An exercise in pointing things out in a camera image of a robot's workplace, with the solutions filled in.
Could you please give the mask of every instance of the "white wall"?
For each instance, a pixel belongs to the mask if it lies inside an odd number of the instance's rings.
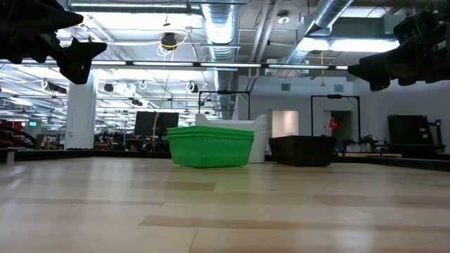
[[[272,137],[298,135],[298,111],[272,111]]]
[[[357,80],[353,91],[361,96],[361,134],[389,140],[388,115],[426,115],[428,121],[442,120],[442,140],[450,145],[450,82],[418,82],[400,86],[393,81],[388,89],[370,91],[368,82]]]
[[[248,79],[245,76],[239,76],[239,89],[245,90]],[[290,91],[281,91],[281,84],[289,83]],[[256,119],[261,114],[268,115],[269,135],[272,128],[272,110],[294,110],[298,111],[298,134],[301,136],[311,135],[311,95],[329,95],[334,94],[334,85],[343,84],[344,92],[341,95],[353,94],[353,83],[347,82],[344,77],[326,77],[326,86],[321,86],[321,78],[288,78],[280,79],[278,77],[259,77],[253,92],[251,94],[250,109],[251,120]],[[239,120],[247,120],[247,104],[238,102],[236,111],[238,111]],[[314,135],[320,136],[328,128],[329,120],[324,123],[324,114],[326,111],[342,110],[350,111],[354,126],[353,138],[357,138],[357,113],[356,100],[347,99],[314,99]]]

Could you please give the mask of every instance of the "screen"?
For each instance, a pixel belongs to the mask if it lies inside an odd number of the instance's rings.
[[[142,136],[152,136],[155,116],[156,112],[137,112],[136,122],[134,125],[134,134]],[[162,127],[162,135],[166,136],[166,129],[178,127],[178,117],[179,113],[160,112],[160,116],[157,119],[155,134],[158,135],[159,127]]]
[[[134,134],[152,136],[155,116],[156,112],[137,112],[136,122],[134,123]]]

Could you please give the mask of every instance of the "black bin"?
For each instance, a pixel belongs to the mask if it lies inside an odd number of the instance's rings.
[[[269,139],[272,160],[293,166],[328,166],[333,161],[335,138],[284,136]]]

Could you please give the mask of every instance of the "pillar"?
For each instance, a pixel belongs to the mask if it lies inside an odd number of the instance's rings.
[[[98,80],[91,73],[86,84],[70,83],[64,149],[93,148]]]

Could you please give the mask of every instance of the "floor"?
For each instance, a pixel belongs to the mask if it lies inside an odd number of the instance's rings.
[[[370,164],[0,167],[0,252],[450,252],[450,173]]]

